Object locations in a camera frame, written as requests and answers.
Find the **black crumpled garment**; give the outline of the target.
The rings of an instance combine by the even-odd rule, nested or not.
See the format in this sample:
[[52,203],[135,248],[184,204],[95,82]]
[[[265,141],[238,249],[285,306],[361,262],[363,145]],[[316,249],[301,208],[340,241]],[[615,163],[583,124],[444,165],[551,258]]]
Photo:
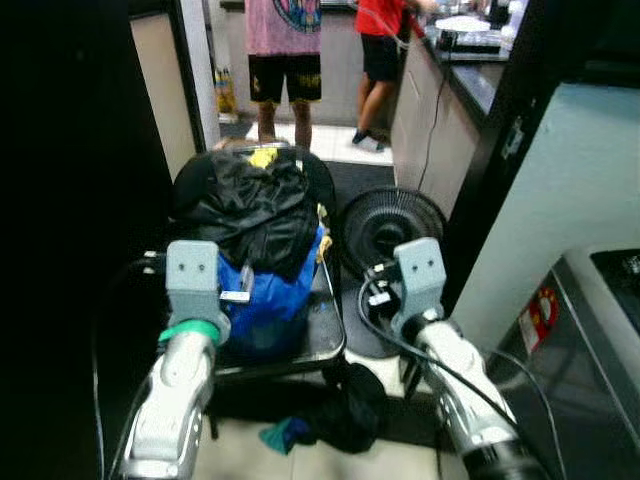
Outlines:
[[337,188],[319,157],[278,148],[269,169],[247,164],[253,148],[192,157],[173,180],[173,237],[215,243],[234,268],[294,279],[323,216],[337,207]]

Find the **blue garment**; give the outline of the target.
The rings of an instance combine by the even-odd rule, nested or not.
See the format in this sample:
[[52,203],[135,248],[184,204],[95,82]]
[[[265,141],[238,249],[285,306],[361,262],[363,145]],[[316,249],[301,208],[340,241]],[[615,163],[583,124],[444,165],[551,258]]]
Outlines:
[[315,230],[310,251],[294,279],[271,271],[255,273],[248,303],[227,303],[224,314],[230,320],[230,333],[223,355],[236,361],[262,364],[294,355],[307,335],[308,297],[317,270],[317,256],[326,230]]

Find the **yellow bottles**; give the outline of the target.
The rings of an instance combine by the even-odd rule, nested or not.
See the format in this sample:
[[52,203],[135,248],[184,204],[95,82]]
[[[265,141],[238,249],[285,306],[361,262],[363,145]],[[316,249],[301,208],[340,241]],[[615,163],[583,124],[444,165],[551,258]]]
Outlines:
[[234,91],[232,74],[227,68],[218,69],[214,73],[214,92],[219,122],[237,122],[239,113],[236,91]]

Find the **kitchen counter with dark top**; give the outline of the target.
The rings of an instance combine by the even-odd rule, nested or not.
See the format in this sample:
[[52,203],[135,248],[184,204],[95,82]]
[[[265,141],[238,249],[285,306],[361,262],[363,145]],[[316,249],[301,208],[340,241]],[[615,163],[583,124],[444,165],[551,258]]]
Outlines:
[[396,186],[451,216],[474,159],[507,58],[436,49],[438,32],[412,33],[392,122]]

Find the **dark clothing heap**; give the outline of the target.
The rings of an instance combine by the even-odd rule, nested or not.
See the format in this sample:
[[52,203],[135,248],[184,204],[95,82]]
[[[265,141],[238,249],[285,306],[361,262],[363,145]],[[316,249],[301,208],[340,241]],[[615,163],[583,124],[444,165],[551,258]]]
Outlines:
[[369,451],[389,416],[387,389],[374,371],[362,364],[340,370],[339,387],[329,390],[315,406],[298,413],[294,442],[324,442],[340,452]]

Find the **grey top-load washing machine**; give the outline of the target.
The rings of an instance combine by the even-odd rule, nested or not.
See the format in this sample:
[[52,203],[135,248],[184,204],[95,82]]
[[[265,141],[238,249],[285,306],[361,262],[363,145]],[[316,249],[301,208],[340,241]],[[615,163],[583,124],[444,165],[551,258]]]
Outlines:
[[564,252],[517,319],[568,480],[640,480],[640,251]]

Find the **person in red shirt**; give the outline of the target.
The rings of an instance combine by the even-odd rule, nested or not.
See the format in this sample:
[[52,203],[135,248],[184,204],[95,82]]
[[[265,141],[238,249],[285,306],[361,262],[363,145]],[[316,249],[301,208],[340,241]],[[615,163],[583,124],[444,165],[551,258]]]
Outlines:
[[436,0],[356,0],[355,31],[364,52],[364,76],[358,86],[358,122],[352,145],[370,152],[384,150],[372,133],[381,106],[397,81],[398,40],[407,10],[435,12]]

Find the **person in pink shirt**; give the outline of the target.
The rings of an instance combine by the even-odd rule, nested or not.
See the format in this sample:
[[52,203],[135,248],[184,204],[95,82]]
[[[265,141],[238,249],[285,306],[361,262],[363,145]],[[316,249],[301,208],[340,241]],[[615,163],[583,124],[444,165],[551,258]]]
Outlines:
[[288,102],[293,145],[310,148],[311,106],[323,99],[320,0],[244,0],[244,28],[260,136],[276,137],[275,110]]

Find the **yellow cloth piece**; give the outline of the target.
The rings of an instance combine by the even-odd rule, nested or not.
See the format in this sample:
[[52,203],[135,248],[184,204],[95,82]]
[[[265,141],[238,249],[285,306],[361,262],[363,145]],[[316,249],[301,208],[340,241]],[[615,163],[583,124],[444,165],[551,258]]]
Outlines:
[[269,169],[270,165],[275,163],[276,157],[278,157],[278,147],[260,147],[253,148],[250,155],[247,156],[247,164],[255,166],[259,169]]

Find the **black round floor fan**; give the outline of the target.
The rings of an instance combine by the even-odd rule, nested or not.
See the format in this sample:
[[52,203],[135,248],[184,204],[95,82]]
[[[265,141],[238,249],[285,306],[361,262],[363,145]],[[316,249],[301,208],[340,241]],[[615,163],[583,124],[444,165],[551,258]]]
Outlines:
[[335,224],[339,282],[358,278],[372,265],[392,260],[394,247],[444,236],[444,212],[424,193],[401,187],[362,192],[340,210]]

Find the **white plate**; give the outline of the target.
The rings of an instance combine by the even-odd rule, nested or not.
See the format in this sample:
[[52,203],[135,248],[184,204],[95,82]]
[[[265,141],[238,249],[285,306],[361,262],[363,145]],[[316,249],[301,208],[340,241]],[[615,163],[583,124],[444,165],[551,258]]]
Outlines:
[[453,35],[489,32],[492,29],[488,20],[481,20],[472,15],[453,15],[453,17],[436,19],[433,26],[442,33],[453,33]]

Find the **black metal stool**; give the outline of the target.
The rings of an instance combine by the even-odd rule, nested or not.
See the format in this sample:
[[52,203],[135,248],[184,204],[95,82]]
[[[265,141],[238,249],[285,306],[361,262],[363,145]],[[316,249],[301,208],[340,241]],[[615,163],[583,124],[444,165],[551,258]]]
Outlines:
[[[146,256],[131,266],[134,270],[140,270],[148,275],[164,276],[169,269],[164,260],[164,253],[155,251],[146,252]],[[248,294],[242,294],[244,289],[252,293],[262,291],[266,287],[257,288],[253,285],[255,280],[273,283],[271,291],[283,291],[285,283],[274,273],[257,274],[250,268],[232,271],[230,279],[234,282],[234,292],[228,293],[229,300],[221,300],[224,310],[228,305],[265,305],[265,301],[248,301]],[[288,321],[274,321],[274,323],[255,323],[250,328],[250,323],[239,323],[239,330],[230,328],[227,321],[219,320],[216,324],[223,332],[216,334],[214,352],[211,358],[211,384],[237,384],[242,381],[257,381],[259,379],[283,378],[283,376],[301,374],[301,372],[320,371],[338,365],[342,358],[340,352],[346,347],[346,334],[343,333],[343,321],[340,316],[338,302],[333,296],[333,285],[330,282],[329,271],[323,264],[317,264],[311,292],[306,297],[305,310],[300,310]],[[233,348],[223,349],[223,353],[229,351],[228,356],[221,356],[218,360],[219,340],[232,340]],[[151,390],[151,381],[147,378],[141,381],[140,387],[134,390],[131,403],[131,416],[125,420],[120,438],[127,439],[131,436],[142,413],[142,403]]]

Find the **beige door panel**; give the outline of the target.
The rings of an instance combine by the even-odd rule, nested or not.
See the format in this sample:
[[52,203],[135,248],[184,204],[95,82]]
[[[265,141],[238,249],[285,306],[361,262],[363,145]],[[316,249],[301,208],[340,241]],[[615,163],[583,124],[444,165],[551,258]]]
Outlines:
[[186,81],[191,69],[180,59],[186,42],[179,40],[169,12],[136,15],[131,18],[131,31],[166,169],[175,179],[204,147],[204,128]]

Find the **teal cloth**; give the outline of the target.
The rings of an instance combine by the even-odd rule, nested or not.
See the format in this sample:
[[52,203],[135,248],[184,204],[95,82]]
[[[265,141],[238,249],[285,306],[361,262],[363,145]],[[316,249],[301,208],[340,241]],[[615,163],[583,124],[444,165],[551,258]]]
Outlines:
[[259,439],[270,451],[289,454],[296,445],[311,445],[316,442],[311,426],[300,417],[288,417],[259,431]]

